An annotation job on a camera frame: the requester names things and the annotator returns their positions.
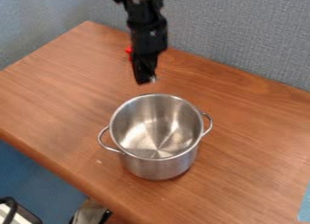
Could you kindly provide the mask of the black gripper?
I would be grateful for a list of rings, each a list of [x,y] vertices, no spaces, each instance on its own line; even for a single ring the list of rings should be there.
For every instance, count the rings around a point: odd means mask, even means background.
[[[159,54],[167,49],[167,20],[160,17],[150,22],[127,20],[131,31],[131,56],[138,85],[156,81]]]

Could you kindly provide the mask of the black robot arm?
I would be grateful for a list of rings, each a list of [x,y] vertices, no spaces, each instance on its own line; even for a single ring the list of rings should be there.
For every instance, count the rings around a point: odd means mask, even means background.
[[[127,13],[127,27],[131,35],[130,62],[135,82],[152,83],[156,80],[159,55],[167,50],[168,27],[162,15],[163,0],[114,0]]]

